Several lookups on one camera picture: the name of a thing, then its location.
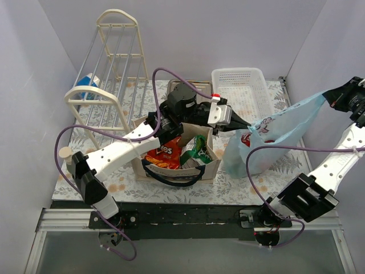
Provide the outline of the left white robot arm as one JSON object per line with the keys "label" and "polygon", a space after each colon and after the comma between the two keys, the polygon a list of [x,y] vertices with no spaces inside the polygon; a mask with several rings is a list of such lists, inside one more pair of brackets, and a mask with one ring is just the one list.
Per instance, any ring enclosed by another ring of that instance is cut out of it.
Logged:
{"label": "left white robot arm", "polygon": [[67,170],[84,203],[101,214],[102,222],[108,228],[116,228],[121,223],[121,214],[103,181],[122,165],[180,136],[184,132],[184,124],[223,132],[250,126],[233,111],[225,98],[213,94],[207,101],[197,103],[196,97],[194,86],[179,83],[157,111],[149,112],[146,120],[122,141],[113,142],[88,155],[76,152],[67,161]]}

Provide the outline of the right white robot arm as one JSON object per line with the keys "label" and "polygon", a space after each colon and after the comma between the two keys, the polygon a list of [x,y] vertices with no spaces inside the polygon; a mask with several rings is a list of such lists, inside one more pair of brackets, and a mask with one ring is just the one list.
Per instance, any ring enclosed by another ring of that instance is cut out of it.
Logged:
{"label": "right white robot arm", "polygon": [[364,79],[353,77],[346,84],[326,91],[330,107],[350,111],[348,126],[336,147],[309,174],[300,174],[276,197],[268,198],[257,213],[265,226],[280,225],[291,216],[311,222],[335,208],[338,187],[349,170],[364,156]]}

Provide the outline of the light blue plastic grocery bag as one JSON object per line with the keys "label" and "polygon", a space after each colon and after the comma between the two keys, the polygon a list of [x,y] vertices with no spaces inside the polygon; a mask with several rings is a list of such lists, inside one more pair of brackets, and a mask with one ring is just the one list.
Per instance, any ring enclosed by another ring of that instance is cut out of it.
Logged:
{"label": "light blue plastic grocery bag", "polygon": [[232,178],[246,177],[246,158],[257,147],[297,145],[325,101],[323,94],[319,92],[255,122],[247,130],[237,130],[229,139],[222,158],[226,173]]}

